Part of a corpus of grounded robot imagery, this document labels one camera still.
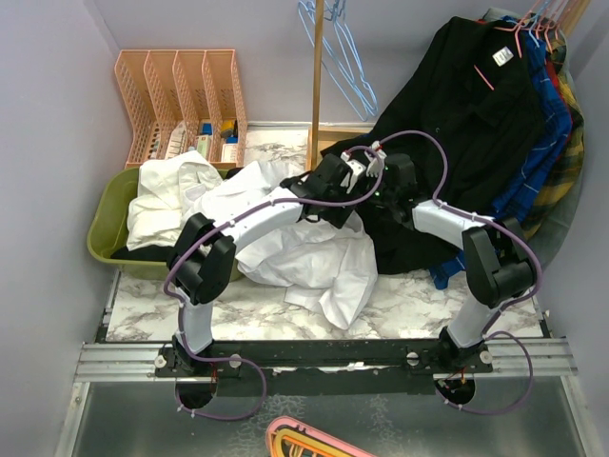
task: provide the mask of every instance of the bolt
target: bolt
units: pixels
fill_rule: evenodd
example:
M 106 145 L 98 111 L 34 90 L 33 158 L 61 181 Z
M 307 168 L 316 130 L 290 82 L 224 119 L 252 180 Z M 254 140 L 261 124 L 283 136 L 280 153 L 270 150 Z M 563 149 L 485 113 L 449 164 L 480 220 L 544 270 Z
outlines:
M 232 354 L 230 357 L 232 359 L 241 359 L 241 356 L 239 354 Z M 228 362 L 228 364 L 231 368 L 238 368 L 241 366 L 241 362 L 239 362 L 238 360 L 231 360 L 230 362 Z
M 493 355 L 488 350 L 483 350 L 480 353 L 480 360 L 483 364 L 491 364 L 493 362 Z
M 154 366 L 157 368 L 165 368 L 167 365 L 167 360 L 162 355 L 158 355 L 156 359 L 154 359 Z
M 419 354 L 417 354 L 416 352 L 408 352 L 408 354 L 406 355 L 406 362 L 411 367 L 417 366 L 419 364 Z

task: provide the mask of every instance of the white marble countertop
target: white marble countertop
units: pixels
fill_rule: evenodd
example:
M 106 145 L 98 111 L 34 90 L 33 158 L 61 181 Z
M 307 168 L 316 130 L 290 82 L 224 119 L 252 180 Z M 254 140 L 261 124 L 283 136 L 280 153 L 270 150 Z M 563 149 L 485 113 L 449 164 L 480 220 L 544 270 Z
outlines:
M 303 165 L 306 129 L 253 130 L 247 134 L 245 162 L 285 160 Z M 380 276 L 375 291 L 349 330 L 333 327 L 321 314 L 284 302 L 285 290 L 242 278 L 217 300 L 212 318 L 215 340 L 315 340 L 437 337 L 467 294 L 465 277 L 436 290 L 427 271 Z M 114 300 L 107 341 L 166 341 L 177 327 L 177 301 L 159 281 L 123 275 Z M 532 301 L 507 310 L 493 327 L 517 336 L 542 336 Z

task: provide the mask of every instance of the green basket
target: green basket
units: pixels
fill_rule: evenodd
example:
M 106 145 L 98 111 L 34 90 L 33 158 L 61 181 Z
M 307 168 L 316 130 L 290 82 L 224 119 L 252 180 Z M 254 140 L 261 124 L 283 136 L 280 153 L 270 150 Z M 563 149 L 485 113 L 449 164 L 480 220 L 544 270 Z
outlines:
M 225 170 L 219 172 L 223 177 L 226 176 Z M 87 247 L 91 255 L 104 264 L 115 266 L 136 278 L 161 280 L 168 273 L 165 262 L 110 258 L 116 250 L 127 244 L 129 203 L 137 196 L 139 175 L 138 168 L 124 169 L 110 180 L 88 230 Z M 241 276 L 235 262 L 230 280 L 234 281 Z

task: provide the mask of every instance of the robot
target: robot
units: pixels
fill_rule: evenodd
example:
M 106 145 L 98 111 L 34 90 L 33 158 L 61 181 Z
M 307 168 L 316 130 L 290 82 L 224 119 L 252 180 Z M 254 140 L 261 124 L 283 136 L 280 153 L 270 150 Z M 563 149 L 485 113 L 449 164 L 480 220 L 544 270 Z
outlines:
M 368 152 L 327 155 L 310 173 L 285 179 L 266 197 L 270 204 L 253 209 L 245 219 L 216 222 L 199 213 L 187 221 L 167 260 L 170 269 L 197 240 L 206 233 L 214 234 L 187 257 L 173 278 L 185 303 L 184 325 L 173 338 L 173 349 L 186 365 L 196 365 L 188 360 L 189 353 L 211 353 L 213 301 L 228 285 L 235 255 L 241 249 L 274 229 L 304 219 L 317 217 L 341 228 L 356 207 L 340 203 L 363 197 L 375 183 L 378 187 L 370 203 L 388 208 L 400 224 L 433 234 L 464 251 L 470 294 L 438 340 L 431 340 L 422 365 L 433 367 L 432 372 L 457 372 L 470 366 L 472 357 L 483 359 L 484 333 L 499 317 L 503 304 L 536 284 L 535 266 L 521 244 L 506 236 L 505 230 L 489 227 L 480 219 L 465 219 L 421 195 L 414 164 L 407 154 L 386 156 L 378 143 L 373 149 L 378 152 L 376 156 Z M 376 182 L 379 174 L 380 184 Z M 295 199 L 301 199 L 301 203 L 289 202 Z M 316 201 L 333 205 L 319 206 Z M 523 240 L 516 219 L 495 222 Z M 185 338 L 189 350 L 184 350 Z

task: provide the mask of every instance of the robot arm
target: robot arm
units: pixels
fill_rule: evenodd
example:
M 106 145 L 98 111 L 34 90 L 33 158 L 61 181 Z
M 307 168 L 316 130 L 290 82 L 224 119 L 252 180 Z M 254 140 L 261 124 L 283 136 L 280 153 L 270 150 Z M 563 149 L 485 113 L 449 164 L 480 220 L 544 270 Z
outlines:
M 284 180 L 266 199 L 274 202 L 299 198 L 335 203 L 353 200 L 372 188 L 379 167 L 384 167 L 381 185 L 369 202 L 390 209 L 399 223 L 433 234 L 464 251 L 471 296 L 456 319 L 442 331 L 438 354 L 447 367 L 458 367 L 480 346 L 482 335 L 501 304 L 535 284 L 534 269 L 523 250 L 496 230 L 457 216 L 431 200 L 421 201 L 414 165 L 407 155 L 386 157 L 384 163 L 365 157 L 368 163 L 365 158 L 356 160 L 345 153 L 342 157 L 327 155 L 308 176 Z M 228 228 L 211 237 L 206 246 L 187 259 L 174 279 L 178 289 L 187 296 L 185 332 L 193 351 L 203 350 L 212 341 L 211 306 L 206 304 L 211 304 L 228 285 L 236 253 L 272 230 L 310 216 L 340 228 L 353 210 L 353 206 L 329 208 L 312 203 L 277 203 L 234 223 L 231 219 L 237 214 L 217 223 L 200 213 L 192 216 L 167 260 L 169 268 L 203 235 L 230 222 Z M 501 223 L 522 238 L 515 219 L 508 218 Z

